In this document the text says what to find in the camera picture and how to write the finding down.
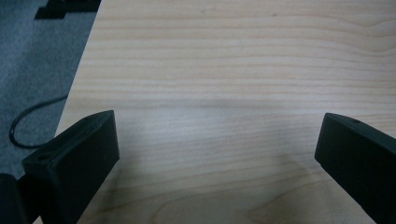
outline light wood surface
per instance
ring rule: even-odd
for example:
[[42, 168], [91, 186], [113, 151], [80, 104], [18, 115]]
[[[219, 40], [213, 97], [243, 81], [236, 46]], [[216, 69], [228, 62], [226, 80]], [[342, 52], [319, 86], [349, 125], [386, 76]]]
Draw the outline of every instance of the light wood surface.
[[396, 2], [103, 0], [57, 133], [108, 109], [81, 223], [372, 223], [314, 152], [326, 112], [396, 136]]

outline floor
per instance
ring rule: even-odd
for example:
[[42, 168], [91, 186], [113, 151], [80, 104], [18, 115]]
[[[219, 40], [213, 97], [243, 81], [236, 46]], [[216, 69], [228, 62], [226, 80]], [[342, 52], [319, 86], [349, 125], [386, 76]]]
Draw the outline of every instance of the floor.
[[[62, 20], [34, 20], [47, 0], [0, 1], [0, 173], [23, 175], [21, 160], [33, 150], [8, 139], [12, 120], [25, 108], [70, 91], [96, 13], [68, 13]], [[16, 138], [42, 144], [54, 135], [65, 101], [23, 119]]]

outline carpeted floor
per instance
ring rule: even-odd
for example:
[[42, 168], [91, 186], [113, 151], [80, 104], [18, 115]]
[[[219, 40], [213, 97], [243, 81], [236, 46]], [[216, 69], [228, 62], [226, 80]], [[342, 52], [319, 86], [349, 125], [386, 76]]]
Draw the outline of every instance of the carpeted floor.
[[[34, 20], [47, 0], [0, 1], [0, 173], [23, 175], [21, 160], [32, 150], [8, 139], [12, 120], [23, 109], [67, 94], [96, 13], [68, 13], [63, 20]], [[64, 103], [23, 119], [16, 137], [27, 145], [55, 135]]]

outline black cable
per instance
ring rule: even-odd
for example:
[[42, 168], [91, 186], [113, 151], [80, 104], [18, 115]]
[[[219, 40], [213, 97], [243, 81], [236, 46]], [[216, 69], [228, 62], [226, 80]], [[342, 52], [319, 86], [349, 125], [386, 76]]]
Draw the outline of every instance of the black cable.
[[11, 124], [11, 128], [9, 129], [9, 140], [11, 141], [11, 143], [16, 146], [16, 147], [21, 147], [21, 148], [27, 148], [27, 149], [34, 149], [34, 148], [38, 148], [38, 147], [42, 147], [45, 144], [41, 144], [41, 145], [32, 145], [32, 146], [27, 146], [23, 143], [18, 142], [17, 139], [15, 139], [15, 129], [18, 125], [18, 123], [21, 121], [21, 119], [23, 119], [24, 117], [26, 117], [28, 114], [32, 113], [33, 111], [48, 106], [48, 105], [53, 105], [55, 103], [58, 103], [62, 100], [67, 99], [68, 94], [58, 97], [58, 98], [54, 98], [48, 101], [44, 101], [42, 103], [39, 103], [37, 105], [33, 105], [25, 110], [23, 110], [13, 121]]

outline wooden table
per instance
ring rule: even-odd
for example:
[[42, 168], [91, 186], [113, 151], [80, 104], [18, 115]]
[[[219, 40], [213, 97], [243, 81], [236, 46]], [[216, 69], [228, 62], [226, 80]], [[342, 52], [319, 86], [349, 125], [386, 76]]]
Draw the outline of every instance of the wooden table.
[[81, 223], [372, 223], [314, 151], [326, 112], [396, 136], [396, 3], [104, 0], [58, 133], [108, 109]]

